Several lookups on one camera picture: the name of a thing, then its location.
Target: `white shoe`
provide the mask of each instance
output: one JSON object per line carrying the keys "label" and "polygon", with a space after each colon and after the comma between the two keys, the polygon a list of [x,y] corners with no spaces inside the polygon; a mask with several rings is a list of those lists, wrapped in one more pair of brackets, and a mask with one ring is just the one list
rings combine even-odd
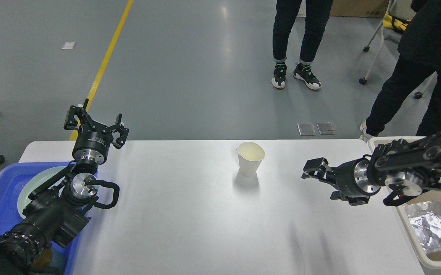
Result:
{"label": "white shoe", "polygon": [[285,87],[286,69],[287,66],[285,63],[275,65],[275,71],[273,71],[271,85],[273,85],[273,87],[275,87],[276,89],[283,89]]}
{"label": "white shoe", "polygon": [[360,125],[360,131],[361,131],[361,136],[360,139],[364,142],[368,143],[368,140],[370,138],[375,138],[376,136],[372,136],[370,134],[367,134],[367,120],[364,120],[361,125]]}
{"label": "white shoe", "polygon": [[293,71],[293,77],[305,82],[305,85],[311,90],[316,91],[322,87],[320,81],[313,75],[310,65],[297,64]]}

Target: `person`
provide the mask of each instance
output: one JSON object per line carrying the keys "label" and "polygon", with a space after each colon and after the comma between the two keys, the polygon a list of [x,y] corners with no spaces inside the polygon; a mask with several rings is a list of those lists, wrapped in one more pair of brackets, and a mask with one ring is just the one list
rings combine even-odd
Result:
{"label": "person", "polygon": [[414,0],[411,7],[417,14],[400,40],[395,69],[360,125],[364,141],[378,136],[407,96],[434,72],[437,83],[416,136],[441,131],[441,0]]}
{"label": "person", "polygon": [[[312,90],[322,87],[320,81],[312,73],[311,64],[329,20],[332,1],[306,0],[305,34],[300,47],[299,63],[293,71],[293,77],[305,82]],[[277,0],[276,2],[276,17],[273,25],[273,57],[276,65],[271,84],[277,89],[285,88],[288,36],[299,13],[301,2],[302,0]]]}

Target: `blue plastic tray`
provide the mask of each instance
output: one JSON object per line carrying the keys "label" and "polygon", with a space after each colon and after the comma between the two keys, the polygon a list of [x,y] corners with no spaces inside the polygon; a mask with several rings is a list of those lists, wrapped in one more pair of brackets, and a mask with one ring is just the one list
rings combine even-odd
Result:
{"label": "blue plastic tray", "polygon": [[[20,195],[23,186],[44,170],[51,167],[65,167],[67,165],[68,162],[15,163],[8,165],[0,172],[0,235],[23,221],[23,218],[20,217],[16,209],[18,195]],[[54,242],[52,243],[53,263],[51,265],[58,267],[65,265],[65,275],[71,273],[78,240],[79,235],[64,249]]]}

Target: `yellow object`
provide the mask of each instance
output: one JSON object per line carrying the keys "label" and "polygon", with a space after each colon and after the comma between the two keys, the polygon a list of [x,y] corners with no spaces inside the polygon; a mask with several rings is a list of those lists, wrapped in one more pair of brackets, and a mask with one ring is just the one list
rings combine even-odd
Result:
{"label": "yellow object", "polygon": [[52,261],[52,250],[50,248],[46,248],[42,251],[39,257],[37,257],[37,259],[32,263],[32,268],[47,267],[51,264],[51,261]]}
{"label": "yellow object", "polygon": [[383,17],[383,26],[385,28],[393,29],[398,33],[404,33],[409,23],[410,20],[400,19],[391,14],[386,14]]}

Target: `black jeans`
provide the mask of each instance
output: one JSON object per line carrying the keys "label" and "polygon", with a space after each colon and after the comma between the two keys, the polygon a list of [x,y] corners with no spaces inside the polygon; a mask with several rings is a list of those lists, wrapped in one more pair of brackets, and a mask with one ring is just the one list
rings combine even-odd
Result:
{"label": "black jeans", "polygon": [[[383,84],[367,118],[367,133],[377,136],[392,120],[407,96],[435,69],[399,57],[392,76]],[[441,130],[441,71],[416,136],[430,136]]]}
{"label": "black jeans", "polygon": [[[315,59],[318,46],[329,20],[333,0],[306,0],[307,17],[305,34],[300,48],[300,61],[310,64]],[[276,61],[286,60],[288,36],[292,30],[302,0],[278,0],[273,25],[273,57]]]}

